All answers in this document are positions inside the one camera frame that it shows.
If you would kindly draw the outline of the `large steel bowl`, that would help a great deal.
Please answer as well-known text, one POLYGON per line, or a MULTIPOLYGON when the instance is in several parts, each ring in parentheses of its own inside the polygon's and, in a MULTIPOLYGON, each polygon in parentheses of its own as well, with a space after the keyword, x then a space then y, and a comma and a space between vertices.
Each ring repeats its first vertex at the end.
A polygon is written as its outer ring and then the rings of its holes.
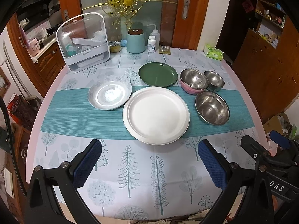
POLYGON ((196 95, 195 108, 199 117, 211 125, 224 125, 230 118, 226 101, 220 95, 210 91, 204 91, 196 95))

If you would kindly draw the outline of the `small green steel bowl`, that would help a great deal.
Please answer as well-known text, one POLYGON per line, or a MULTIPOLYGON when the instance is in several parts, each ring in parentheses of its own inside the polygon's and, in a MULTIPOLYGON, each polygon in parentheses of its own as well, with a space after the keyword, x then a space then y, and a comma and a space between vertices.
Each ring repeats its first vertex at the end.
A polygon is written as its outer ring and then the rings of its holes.
POLYGON ((224 79, 216 72, 211 70, 206 70, 204 75, 208 79, 208 88, 207 90, 212 92, 218 92, 224 87, 224 79))

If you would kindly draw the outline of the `pink steel bowl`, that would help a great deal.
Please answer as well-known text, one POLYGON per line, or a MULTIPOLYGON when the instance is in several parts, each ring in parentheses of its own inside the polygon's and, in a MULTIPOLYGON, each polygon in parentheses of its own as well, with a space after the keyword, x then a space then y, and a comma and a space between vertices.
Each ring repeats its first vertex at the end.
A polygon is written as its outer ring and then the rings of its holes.
POLYGON ((179 81, 182 89, 190 95, 207 90, 209 84, 207 77, 194 69, 184 69, 180 72, 179 81))

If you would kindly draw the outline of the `large white plate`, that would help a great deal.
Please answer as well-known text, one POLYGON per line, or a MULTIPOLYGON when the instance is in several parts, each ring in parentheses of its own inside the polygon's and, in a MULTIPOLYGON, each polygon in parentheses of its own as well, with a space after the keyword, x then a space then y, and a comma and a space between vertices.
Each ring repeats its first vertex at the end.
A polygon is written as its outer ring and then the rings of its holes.
POLYGON ((189 108, 182 97, 156 86, 137 90, 123 108, 127 131, 149 145, 175 142, 187 131, 190 120, 189 108))

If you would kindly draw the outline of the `patterned white deep plate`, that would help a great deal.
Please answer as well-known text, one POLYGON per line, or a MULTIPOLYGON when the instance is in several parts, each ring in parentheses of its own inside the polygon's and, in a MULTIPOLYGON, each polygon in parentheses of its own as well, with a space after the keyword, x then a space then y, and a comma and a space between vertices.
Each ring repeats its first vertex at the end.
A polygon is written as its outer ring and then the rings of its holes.
POLYGON ((88 91, 88 101, 96 109, 114 110, 124 105, 132 93, 131 82, 119 76, 102 78, 88 91))

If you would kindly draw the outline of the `green plate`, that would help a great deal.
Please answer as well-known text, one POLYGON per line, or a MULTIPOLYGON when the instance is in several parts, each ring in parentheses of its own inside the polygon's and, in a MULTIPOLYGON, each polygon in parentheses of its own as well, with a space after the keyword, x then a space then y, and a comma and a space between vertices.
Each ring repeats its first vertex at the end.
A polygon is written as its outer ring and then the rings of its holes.
POLYGON ((148 86, 167 88, 178 80, 176 70, 168 64, 150 62, 140 67, 138 71, 140 79, 148 86))

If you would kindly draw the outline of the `cardboard box with clutter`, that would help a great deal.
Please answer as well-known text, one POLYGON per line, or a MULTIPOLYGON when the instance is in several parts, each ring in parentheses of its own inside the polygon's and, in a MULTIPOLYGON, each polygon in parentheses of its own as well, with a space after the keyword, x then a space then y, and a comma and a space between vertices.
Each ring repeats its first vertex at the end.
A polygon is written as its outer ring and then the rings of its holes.
POLYGON ((273 116, 263 124, 263 128, 267 140, 270 139, 270 132, 275 130, 284 137, 298 142, 298 127, 295 124, 290 123, 288 116, 285 113, 273 116))

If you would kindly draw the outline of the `green tissue pack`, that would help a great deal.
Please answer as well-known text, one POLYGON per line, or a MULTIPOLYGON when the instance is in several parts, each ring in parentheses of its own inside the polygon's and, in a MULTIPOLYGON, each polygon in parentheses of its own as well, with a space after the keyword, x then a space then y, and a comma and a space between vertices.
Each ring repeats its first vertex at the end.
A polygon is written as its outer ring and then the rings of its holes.
POLYGON ((203 52, 207 58, 212 58, 220 61, 223 59, 223 52, 211 45, 206 44, 203 48, 203 52))

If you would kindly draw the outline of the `tree print tablecloth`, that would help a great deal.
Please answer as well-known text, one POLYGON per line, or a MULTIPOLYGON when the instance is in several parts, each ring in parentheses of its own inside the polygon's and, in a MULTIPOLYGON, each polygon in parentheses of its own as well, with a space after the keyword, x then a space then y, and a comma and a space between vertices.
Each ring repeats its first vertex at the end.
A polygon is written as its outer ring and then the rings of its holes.
POLYGON ((207 139, 228 161, 252 168, 253 158, 241 148, 244 135, 268 147, 253 102, 226 62, 177 48, 170 55, 122 49, 103 64, 59 73, 31 132, 26 178, 37 165, 52 168, 73 160, 98 139, 102 154, 78 190, 95 215, 125 220, 188 215, 210 208, 221 192, 199 157, 199 142, 207 139), (154 62, 177 73, 218 73, 225 82, 219 95, 229 106, 228 122, 203 121, 195 97, 180 83, 147 86, 139 73, 154 62))

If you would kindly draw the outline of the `gold blister pack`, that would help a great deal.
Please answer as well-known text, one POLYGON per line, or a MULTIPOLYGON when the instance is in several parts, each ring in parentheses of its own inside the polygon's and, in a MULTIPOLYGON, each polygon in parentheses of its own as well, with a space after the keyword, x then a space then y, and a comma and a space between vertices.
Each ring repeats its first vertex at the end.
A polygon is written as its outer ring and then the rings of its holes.
POLYGON ((171 49, 169 46, 159 46, 159 53, 160 54, 165 54, 165 55, 170 55, 171 54, 171 49))

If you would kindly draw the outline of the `white pill bottle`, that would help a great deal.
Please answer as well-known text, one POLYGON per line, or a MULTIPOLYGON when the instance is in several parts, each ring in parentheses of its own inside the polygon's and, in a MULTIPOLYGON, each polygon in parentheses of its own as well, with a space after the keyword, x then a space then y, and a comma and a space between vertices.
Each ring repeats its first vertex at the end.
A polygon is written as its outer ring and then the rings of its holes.
POLYGON ((156 37, 154 35, 150 35, 147 40, 147 51, 149 53, 154 53, 156 51, 156 37))

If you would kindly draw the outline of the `white clear storage box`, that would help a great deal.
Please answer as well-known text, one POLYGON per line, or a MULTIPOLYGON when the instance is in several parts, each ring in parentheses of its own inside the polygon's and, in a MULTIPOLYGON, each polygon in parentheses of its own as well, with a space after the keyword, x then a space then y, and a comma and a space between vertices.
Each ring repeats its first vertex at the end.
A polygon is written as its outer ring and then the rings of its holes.
POLYGON ((110 58, 104 17, 98 12, 84 13, 63 22, 56 31, 56 39, 70 72, 81 72, 110 58))

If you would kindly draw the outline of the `small glass jar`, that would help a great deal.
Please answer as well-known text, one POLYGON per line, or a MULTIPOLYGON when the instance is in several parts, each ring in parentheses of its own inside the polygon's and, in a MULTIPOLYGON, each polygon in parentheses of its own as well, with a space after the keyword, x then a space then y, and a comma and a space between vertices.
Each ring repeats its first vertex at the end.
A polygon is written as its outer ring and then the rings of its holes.
POLYGON ((111 53, 118 53, 121 51, 121 43, 118 41, 109 41, 109 47, 111 53))

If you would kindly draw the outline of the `teal canister brown lid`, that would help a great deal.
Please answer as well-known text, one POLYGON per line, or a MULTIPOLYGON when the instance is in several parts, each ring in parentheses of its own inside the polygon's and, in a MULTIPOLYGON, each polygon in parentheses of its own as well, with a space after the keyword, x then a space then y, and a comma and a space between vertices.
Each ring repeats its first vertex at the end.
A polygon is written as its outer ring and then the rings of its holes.
POLYGON ((142 29, 128 30, 127 51, 131 54, 139 54, 145 51, 145 36, 142 29))

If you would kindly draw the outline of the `glass door gold ornament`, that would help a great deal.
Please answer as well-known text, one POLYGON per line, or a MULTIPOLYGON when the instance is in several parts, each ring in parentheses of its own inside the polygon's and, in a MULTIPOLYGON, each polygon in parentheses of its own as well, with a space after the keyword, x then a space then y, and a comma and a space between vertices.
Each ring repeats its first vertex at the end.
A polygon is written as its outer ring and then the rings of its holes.
POLYGON ((142 29, 145 37, 157 29, 160 45, 172 44, 178 0, 81 0, 84 13, 103 15, 111 41, 127 38, 130 29, 142 29))

